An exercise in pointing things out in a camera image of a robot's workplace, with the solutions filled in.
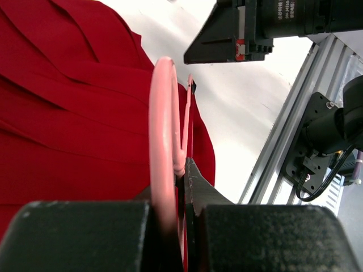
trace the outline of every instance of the red component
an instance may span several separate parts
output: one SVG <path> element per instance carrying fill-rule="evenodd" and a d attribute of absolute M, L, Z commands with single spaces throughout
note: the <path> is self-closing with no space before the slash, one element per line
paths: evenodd
<path fill-rule="evenodd" d="M 236 40 L 236 61 L 244 61 L 244 52 L 241 52 L 241 45 L 244 45 L 244 39 Z"/>
<path fill-rule="evenodd" d="M 0 239 L 30 201 L 143 191 L 154 66 L 141 36 L 98 1 L 4 0 L 0 10 Z M 191 100 L 193 158 L 214 185 L 213 147 Z"/>

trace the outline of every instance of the metal frame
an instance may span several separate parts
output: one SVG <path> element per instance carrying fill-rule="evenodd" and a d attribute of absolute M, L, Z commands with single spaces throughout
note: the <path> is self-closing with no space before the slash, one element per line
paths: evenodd
<path fill-rule="evenodd" d="M 353 55 L 354 52 L 333 34 L 312 45 L 238 203 L 301 204 L 292 184 L 280 175 L 282 164 L 311 94 L 318 91 L 336 101 Z M 339 187 L 338 193 L 333 192 L 341 198 L 342 190 L 343 187 Z M 327 207 L 335 212 L 336 206 Z"/>

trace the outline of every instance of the pink plastic hook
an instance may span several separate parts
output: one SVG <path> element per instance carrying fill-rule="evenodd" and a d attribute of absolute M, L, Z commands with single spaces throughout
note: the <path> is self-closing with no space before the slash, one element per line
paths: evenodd
<path fill-rule="evenodd" d="M 183 251 L 184 217 L 176 223 L 175 180 L 185 174 L 192 76 L 188 78 L 183 139 L 180 143 L 178 81 L 174 62 L 160 58 L 154 68 L 149 98 L 149 149 L 151 203 L 162 233 L 178 233 Z"/>

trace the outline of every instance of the bolt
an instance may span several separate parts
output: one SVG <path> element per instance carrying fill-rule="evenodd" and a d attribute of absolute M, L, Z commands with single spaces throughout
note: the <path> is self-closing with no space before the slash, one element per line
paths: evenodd
<path fill-rule="evenodd" d="M 333 102 L 327 102 L 327 108 L 332 109 L 334 108 L 335 104 Z"/>

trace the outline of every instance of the black cable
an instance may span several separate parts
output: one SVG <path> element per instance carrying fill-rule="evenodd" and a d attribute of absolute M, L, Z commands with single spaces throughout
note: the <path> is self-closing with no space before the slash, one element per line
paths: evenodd
<path fill-rule="evenodd" d="M 321 186 L 315 191 L 314 194 L 312 194 L 312 195 L 310 195 L 310 196 L 308 196 L 306 198 L 301 197 L 301 190 L 302 190 L 302 188 L 303 188 L 303 186 L 305 184 L 306 177 L 307 177 L 307 174 L 308 174 L 307 169 L 304 168 L 304 170 L 301 173 L 299 183 L 296 186 L 296 196 L 301 201 L 304 201 L 304 202 L 310 202 L 310 201 L 313 201 L 313 200 L 317 199 L 318 197 L 320 197 L 322 195 L 322 193 L 329 187 L 329 185 L 333 181 L 335 175 L 338 173 L 339 169 L 344 164 L 344 162 L 346 161 L 346 159 L 352 153 L 353 150 L 354 150 L 354 147 L 349 146 L 346 150 L 343 151 L 342 155 L 340 156 L 340 158 L 338 158 L 336 164 L 331 169 L 329 175 L 323 181 Z"/>

